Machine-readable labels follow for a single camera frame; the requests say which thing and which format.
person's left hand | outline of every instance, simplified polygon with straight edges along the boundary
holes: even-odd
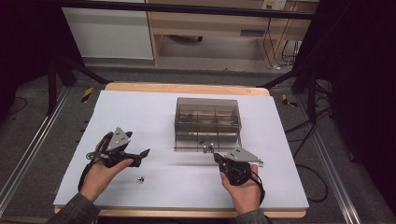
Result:
[[[107,168],[105,167],[104,161],[100,159],[97,160],[99,161],[97,161],[87,173],[84,185],[79,192],[92,203],[107,188],[114,176],[134,162],[134,160],[128,159],[121,161],[111,168]]]

gray carpet floor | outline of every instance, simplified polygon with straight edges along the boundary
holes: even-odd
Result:
[[[117,81],[131,82],[158,82],[158,83],[186,83],[186,84],[211,84],[211,85],[261,85],[274,78],[274,75],[230,72],[230,71],[183,71],[162,69],[114,69],[95,67],[92,71],[97,74]],[[96,99],[100,90],[105,86],[77,74],[78,83],[71,88],[59,118],[51,127],[51,130],[43,145],[35,155],[24,179],[16,188],[7,209],[2,215],[3,220],[19,220],[26,223],[41,222],[53,214],[53,200],[56,188],[61,184],[64,172],[72,159],[78,140],[83,135],[87,126]],[[282,104],[282,93],[290,94],[288,80],[270,92],[275,97],[276,107],[284,129],[287,130],[305,121],[302,107],[292,107]],[[94,91],[87,103],[80,100],[84,91],[94,87]],[[0,128],[1,146],[0,151],[4,156],[0,157],[0,187],[3,187],[19,158],[34,137],[40,122],[44,119],[47,110],[47,80],[45,77],[23,84],[17,92],[17,96],[27,100],[26,107],[13,115],[9,115]],[[18,109],[23,105],[16,100],[11,108]],[[324,100],[318,101],[318,110],[328,106]],[[287,134],[290,140],[290,149],[295,151],[306,135],[308,127]],[[389,211],[375,185],[367,175],[361,164],[351,162],[348,158],[347,146],[337,130],[334,120],[329,114],[324,114],[318,120],[317,131],[321,135],[325,146],[331,155],[342,180],[346,185],[349,196],[354,203],[362,223],[396,223],[395,216]],[[328,183],[322,164],[318,159],[318,151],[312,138],[305,142],[299,152],[296,162],[315,169]],[[319,199],[324,195],[325,187],[321,181],[304,168],[298,168],[304,189],[310,198]],[[346,223],[336,197],[329,186],[328,198],[322,203],[309,203],[307,214],[301,219],[275,219],[274,223]],[[230,220],[159,220],[151,219],[150,223],[228,223]],[[147,220],[141,218],[129,218],[123,220],[103,220],[103,223],[144,223]]]

